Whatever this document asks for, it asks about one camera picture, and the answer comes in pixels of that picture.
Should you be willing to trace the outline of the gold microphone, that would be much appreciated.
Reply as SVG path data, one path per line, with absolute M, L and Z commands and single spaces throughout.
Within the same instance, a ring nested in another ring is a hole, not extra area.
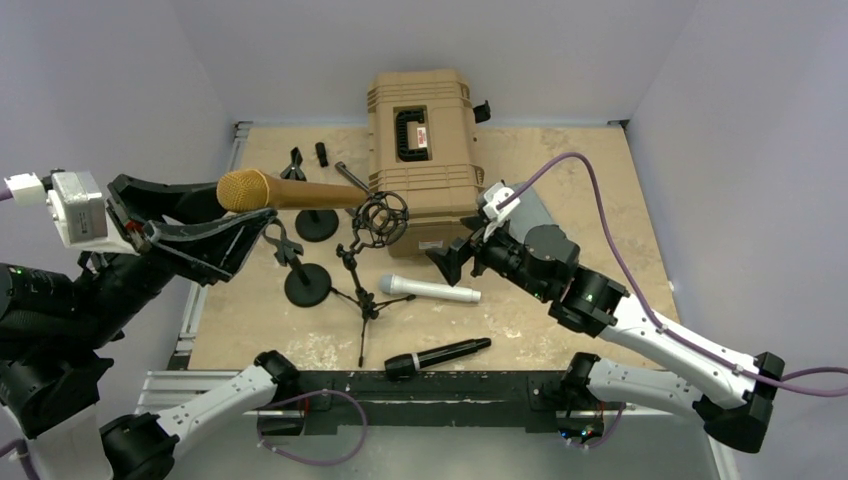
M 217 182 L 216 199 L 229 212 L 343 209 L 363 204 L 368 195 L 355 186 L 273 177 L 256 169 L 229 172 Z

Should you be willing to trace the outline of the white microphone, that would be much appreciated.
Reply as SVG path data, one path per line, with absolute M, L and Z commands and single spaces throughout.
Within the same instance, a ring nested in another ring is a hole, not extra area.
M 412 280 L 395 274 L 381 276 L 378 288 L 390 295 L 416 295 L 463 303 L 476 304 L 482 299 L 482 293 L 471 288 Z

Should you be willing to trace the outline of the black tripod mic stand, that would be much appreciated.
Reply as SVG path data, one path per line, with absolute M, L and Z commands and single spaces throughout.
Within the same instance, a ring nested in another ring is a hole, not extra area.
M 376 299 L 377 286 L 390 256 L 387 248 L 406 232 L 409 221 L 408 206 L 395 192 L 370 193 L 365 203 L 355 210 L 351 220 L 353 240 L 349 245 L 336 247 L 336 255 L 350 274 L 354 292 L 348 295 L 333 287 L 331 292 L 352 302 L 359 310 L 362 321 L 357 366 L 365 363 L 366 330 L 370 321 L 377 319 L 386 307 L 416 299 L 414 294 L 395 294 L 391 300 Z

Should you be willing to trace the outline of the black round-base stand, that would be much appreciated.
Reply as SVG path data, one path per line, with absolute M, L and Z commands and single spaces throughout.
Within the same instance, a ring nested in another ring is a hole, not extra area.
M 329 295 L 332 279 L 328 271 L 315 263 L 303 263 L 301 244 L 287 237 L 281 220 L 275 218 L 262 233 L 265 241 L 275 248 L 274 258 L 280 266 L 290 269 L 283 290 L 290 303 L 301 308 L 310 308 L 322 303 Z
M 298 147 L 290 151 L 290 164 L 281 171 L 279 177 L 285 180 L 307 180 L 302 171 L 302 154 Z M 298 235 L 307 242 L 322 242 L 331 238 L 337 231 L 339 218 L 334 210 L 303 210 L 295 219 Z

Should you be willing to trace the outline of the black round-base stand front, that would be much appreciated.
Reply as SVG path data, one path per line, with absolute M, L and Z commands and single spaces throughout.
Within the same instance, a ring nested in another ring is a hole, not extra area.
M 303 263 L 301 244 L 287 237 L 281 220 L 275 218 L 262 233 L 265 241 L 275 248 L 274 258 L 280 266 L 290 269 L 283 290 L 290 303 L 301 308 L 310 308 L 322 303 L 329 295 L 332 279 L 328 271 L 315 263 Z

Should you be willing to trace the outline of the tan plastic tool case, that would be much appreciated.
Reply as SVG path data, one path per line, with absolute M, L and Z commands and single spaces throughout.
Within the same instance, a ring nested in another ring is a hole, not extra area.
M 477 122 L 467 80 L 455 69 L 378 74 L 367 91 L 371 189 L 390 191 L 408 207 L 405 232 L 388 253 L 419 256 L 464 236 L 461 221 L 477 211 L 484 189 Z

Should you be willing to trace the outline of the black microphone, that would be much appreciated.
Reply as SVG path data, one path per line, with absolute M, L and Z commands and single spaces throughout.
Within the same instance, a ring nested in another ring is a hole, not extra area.
M 400 354 L 384 362 L 384 372 L 389 381 L 411 378 L 424 368 L 472 355 L 491 345 L 492 340 L 484 337 L 463 340 L 425 351 Z

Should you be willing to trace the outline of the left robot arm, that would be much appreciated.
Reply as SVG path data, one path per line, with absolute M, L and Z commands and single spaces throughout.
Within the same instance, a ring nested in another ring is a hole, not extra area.
M 2 453 L 29 478 L 162 479 L 230 419 L 297 399 L 297 369 L 269 351 L 186 403 L 97 421 L 98 384 L 113 364 L 99 350 L 171 280 L 232 279 L 277 217 L 267 207 L 237 213 L 215 190 L 120 175 L 101 191 L 91 174 L 60 170 L 4 179 L 3 199 L 47 207 L 63 244 L 80 253 L 74 279 L 1 267 L 1 406 L 21 432 Z

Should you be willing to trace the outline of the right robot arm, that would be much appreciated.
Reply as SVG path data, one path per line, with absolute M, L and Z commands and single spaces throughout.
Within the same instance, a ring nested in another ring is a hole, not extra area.
M 574 355 L 561 381 L 566 404 L 623 402 L 702 423 L 714 440 L 744 453 L 761 450 L 776 396 L 771 381 L 784 362 L 765 352 L 741 354 L 658 316 L 620 283 L 579 263 L 579 246 L 556 225 L 540 225 L 517 240 L 500 227 L 476 231 L 427 257 L 449 285 L 465 263 L 490 269 L 549 306 L 557 323 L 634 351 L 658 369 L 629 367 L 591 353 Z

